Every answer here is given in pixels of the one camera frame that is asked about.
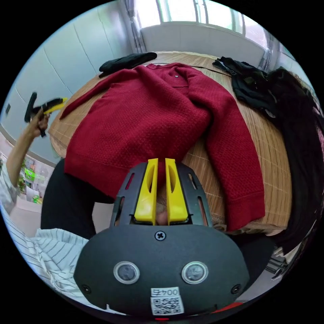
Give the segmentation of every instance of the sweater sleeve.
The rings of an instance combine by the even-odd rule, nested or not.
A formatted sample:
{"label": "sweater sleeve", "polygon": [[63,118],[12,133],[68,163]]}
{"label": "sweater sleeve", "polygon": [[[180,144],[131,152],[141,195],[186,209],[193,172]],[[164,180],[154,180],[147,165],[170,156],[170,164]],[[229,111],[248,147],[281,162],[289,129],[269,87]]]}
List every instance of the sweater sleeve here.
{"label": "sweater sleeve", "polygon": [[97,83],[91,90],[86,92],[84,95],[76,99],[75,101],[71,102],[69,105],[67,105],[62,115],[60,116],[60,120],[64,119],[68,114],[70,114],[73,110],[78,108],[80,105],[91,99],[96,94],[99,94],[105,90],[108,90],[113,83],[122,82],[125,79],[131,80],[132,78],[135,78],[137,75],[135,70],[128,70],[123,69],[118,72],[115,72],[111,75],[109,75],[107,78],[103,79],[99,83]]}
{"label": "sweater sleeve", "polygon": [[181,70],[187,75],[191,101],[210,111],[206,148],[225,193],[227,230],[240,229],[265,215],[254,142],[234,97],[223,86],[195,69]]}

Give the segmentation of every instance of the sweater cuff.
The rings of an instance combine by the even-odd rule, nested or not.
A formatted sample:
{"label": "sweater cuff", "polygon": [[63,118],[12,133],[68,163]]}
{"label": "sweater cuff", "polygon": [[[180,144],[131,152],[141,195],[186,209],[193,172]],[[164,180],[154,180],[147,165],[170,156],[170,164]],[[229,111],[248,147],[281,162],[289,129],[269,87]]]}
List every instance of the sweater cuff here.
{"label": "sweater cuff", "polygon": [[227,232],[241,229],[265,216],[264,192],[227,202]]}

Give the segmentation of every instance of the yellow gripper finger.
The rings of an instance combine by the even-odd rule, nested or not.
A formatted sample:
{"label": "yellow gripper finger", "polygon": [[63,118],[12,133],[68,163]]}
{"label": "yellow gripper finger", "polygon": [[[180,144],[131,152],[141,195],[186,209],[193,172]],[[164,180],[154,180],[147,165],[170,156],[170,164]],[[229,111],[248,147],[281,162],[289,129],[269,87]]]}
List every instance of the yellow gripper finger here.
{"label": "yellow gripper finger", "polygon": [[155,225],[158,163],[159,159],[151,159],[147,163],[134,215],[138,222],[151,222]]}
{"label": "yellow gripper finger", "polygon": [[52,107],[51,109],[45,111],[44,114],[50,114],[50,113],[52,113],[53,111],[56,111],[56,110],[60,110],[60,109],[62,109],[62,108],[64,107],[66,101],[67,101],[67,98],[63,98],[63,102],[62,102],[62,103],[60,103],[60,104],[58,104],[58,105]]}
{"label": "yellow gripper finger", "polygon": [[173,222],[185,221],[188,218],[188,211],[182,193],[176,161],[165,159],[165,168],[168,225],[170,225]]}

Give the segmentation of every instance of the green plant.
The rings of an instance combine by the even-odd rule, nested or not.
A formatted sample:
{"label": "green plant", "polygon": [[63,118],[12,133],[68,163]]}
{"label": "green plant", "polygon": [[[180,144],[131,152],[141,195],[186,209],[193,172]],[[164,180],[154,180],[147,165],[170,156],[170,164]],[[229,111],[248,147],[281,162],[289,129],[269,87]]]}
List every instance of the green plant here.
{"label": "green plant", "polygon": [[26,167],[26,159],[24,159],[23,164],[21,165],[21,169],[25,170],[25,167]]}
{"label": "green plant", "polygon": [[24,180],[24,178],[22,176],[20,176],[19,179],[18,179],[18,187],[19,187],[19,191],[21,193],[25,192],[26,183],[25,183],[25,180]]}

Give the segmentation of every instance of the qr code sticker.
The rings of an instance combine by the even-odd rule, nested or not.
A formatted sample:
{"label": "qr code sticker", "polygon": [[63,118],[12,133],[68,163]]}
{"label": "qr code sticker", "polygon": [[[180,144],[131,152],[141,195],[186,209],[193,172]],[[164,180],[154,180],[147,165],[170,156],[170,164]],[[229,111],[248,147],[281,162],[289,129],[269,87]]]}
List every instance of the qr code sticker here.
{"label": "qr code sticker", "polygon": [[177,315],[184,313],[181,296],[151,297],[153,315]]}

